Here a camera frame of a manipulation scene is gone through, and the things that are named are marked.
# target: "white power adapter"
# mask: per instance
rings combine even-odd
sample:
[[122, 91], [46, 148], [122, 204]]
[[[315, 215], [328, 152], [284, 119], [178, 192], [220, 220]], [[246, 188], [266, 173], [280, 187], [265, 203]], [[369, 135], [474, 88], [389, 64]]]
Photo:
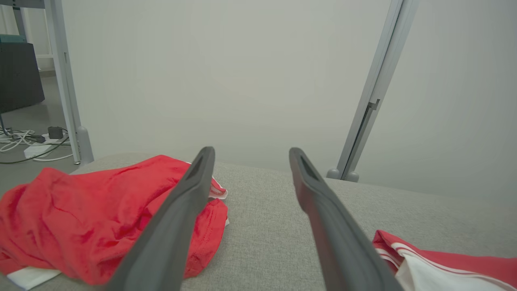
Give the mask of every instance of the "white power adapter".
[[[55, 145], [52, 145], [52, 144], [46, 144], [46, 143], [55, 143], [58, 141], [58, 139], [49, 139], [49, 134], [44, 134], [42, 135], [43, 137], [45, 137], [45, 142], [42, 143], [41, 145], [32, 145], [28, 148], [26, 148], [23, 153], [25, 154], [25, 158], [31, 158], [31, 157], [35, 157], [37, 155], [40, 155], [46, 151], [48, 151], [51, 147], [55, 147]], [[46, 153], [44, 155], [41, 155], [39, 157], [46, 157], [50, 154], [49, 153]]]

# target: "gray floor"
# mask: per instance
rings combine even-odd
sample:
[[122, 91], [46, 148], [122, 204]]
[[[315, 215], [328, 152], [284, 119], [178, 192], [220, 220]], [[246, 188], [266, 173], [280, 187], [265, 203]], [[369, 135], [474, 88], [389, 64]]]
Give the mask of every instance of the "gray floor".
[[[41, 78], [45, 101], [40, 104], [21, 108], [2, 114], [6, 127], [17, 130], [34, 130], [36, 134], [47, 133], [49, 126], [66, 128], [65, 117], [61, 107], [56, 77]], [[1, 162], [13, 162], [24, 159], [23, 150], [26, 145], [19, 145], [14, 150], [0, 153]], [[52, 159], [71, 154], [68, 146], [61, 146], [45, 159]], [[73, 164], [73, 157], [54, 162], [26, 161], [13, 165], [0, 164], [0, 197], [9, 189], [32, 181], [43, 168], [51, 167], [65, 173], [71, 173], [78, 166]]]

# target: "crumpled red garment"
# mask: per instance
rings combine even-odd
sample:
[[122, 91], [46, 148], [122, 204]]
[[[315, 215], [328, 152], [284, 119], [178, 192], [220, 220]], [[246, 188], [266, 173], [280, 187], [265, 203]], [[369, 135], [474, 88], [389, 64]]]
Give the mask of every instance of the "crumpled red garment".
[[[133, 166], [68, 175], [45, 168], [0, 201], [0, 271], [58, 269], [88, 284], [106, 283], [190, 164], [156, 156]], [[211, 196], [226, 190], [212, 179]], [[198, 215], [185, 277], [198, 275], [222, 239], [219, 199]]]

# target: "gray tablecloth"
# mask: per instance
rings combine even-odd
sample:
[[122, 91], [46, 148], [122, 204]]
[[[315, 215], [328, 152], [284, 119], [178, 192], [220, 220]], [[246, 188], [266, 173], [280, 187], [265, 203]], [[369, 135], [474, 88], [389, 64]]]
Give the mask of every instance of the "gray tablecloth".
[[[108, 156], [74, 173], [124, 167], [149, 157]], [[291, 173], [216, 162], [214, 177], [229, 191], [224, 202], [230, 225], [208, 267], [185, 280], [183, 289], [324, 289], [309, 221], [296, 200]], [[517, 256], [515, 207], [326, 181], [370, 239], [383, 229], [425, 250]], [[61, 274], [34, 290], [91, 288]], [[0, 289], [16, 287], [4, 277]]]

